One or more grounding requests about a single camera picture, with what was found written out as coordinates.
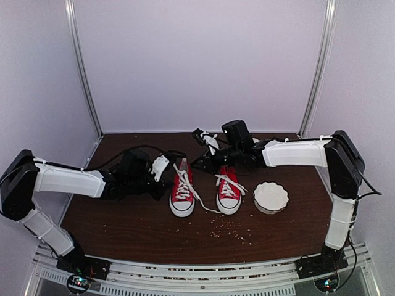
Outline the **red canvas sneaker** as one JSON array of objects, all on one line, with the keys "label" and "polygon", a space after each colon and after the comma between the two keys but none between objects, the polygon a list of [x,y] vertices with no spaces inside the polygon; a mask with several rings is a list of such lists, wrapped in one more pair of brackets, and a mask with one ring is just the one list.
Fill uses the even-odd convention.
[{"label": "red canvas sneaker", "polygon": [[219,174],[215,176],[218,187],[217,207],[224,215],[233,215],[239,210],[247,189],[238,182],[235,168],[232,166],[222,166]]},{"label": "red canvas sneaker", "polygon": [[205,206],[198,192],[193,187],[193,173],[187,158],[182,158],[179,166],[173,165],[175,169],[175,179],[172,193],[169,197],[169,205],[172,213],[179,218],[190,216],[195,208],[195,203],[207,212],[220,214],[218,210],[214,210]]}]

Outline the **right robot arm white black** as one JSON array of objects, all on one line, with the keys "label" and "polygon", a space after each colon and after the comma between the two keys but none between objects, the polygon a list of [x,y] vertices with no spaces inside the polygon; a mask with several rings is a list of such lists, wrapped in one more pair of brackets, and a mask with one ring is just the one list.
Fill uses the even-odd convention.
[{"label": "right robot arm white black", "polygon": [[222,126],[225,148],[219,146],[217,135],[196,129],[193,138],[208,150],[192,162],[195,169],[214,174],[225,165],[246,163],[250,167],[312,166],[327,168],[333,196],[328,233],[317,268],[331,271],[342,257],[351,228],[357,216],[358,203],[365,196],[360,187],[368,183],[364,176],[365,162],[343,130],[329,136],[312,139],[280,139],[255,141],[242,120],[233,120]]}]

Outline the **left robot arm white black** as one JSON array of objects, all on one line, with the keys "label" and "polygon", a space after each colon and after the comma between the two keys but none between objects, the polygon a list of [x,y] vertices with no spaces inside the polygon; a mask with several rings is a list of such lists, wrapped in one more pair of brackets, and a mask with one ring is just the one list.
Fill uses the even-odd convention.
[{"label": "left robot arm white black", "polygon": [[160,200],[173,183],[162,175],[175,159],[165,152],[155,160],[140,149],[120,155],[111,170],[85,169],[47,162],[22,150],[1,176],[1,215],[23,224],[45,242],[65,267],[76,274],[89,267],[76,238],[55,224],[33,200],[36,192],[60,192],[100,200],[149,194]]}]

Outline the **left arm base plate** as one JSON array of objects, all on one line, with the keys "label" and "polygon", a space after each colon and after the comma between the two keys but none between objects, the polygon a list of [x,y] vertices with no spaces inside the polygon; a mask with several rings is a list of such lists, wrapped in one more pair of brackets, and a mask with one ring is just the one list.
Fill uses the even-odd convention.
[{"label": "left arm base plate", "polygon": [[106,280],[110,270],[110,261],[85,257],[82,264],[79,264],[78,267],[72,267],[72,264],[66,263],[64,259],[58,259],[56,268],[90,279]]}]

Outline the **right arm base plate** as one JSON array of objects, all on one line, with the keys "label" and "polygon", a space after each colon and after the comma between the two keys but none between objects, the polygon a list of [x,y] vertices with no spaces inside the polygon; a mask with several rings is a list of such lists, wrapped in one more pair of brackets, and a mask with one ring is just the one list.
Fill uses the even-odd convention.
[{"label": "right arm base plate", "polygon": [[326,273],[335,273],[337,270],[349,266],[345,258],[334,261],[332,258],[321,255],[300,258],[295,261],[295,265],[299,279],[316,277]]}]

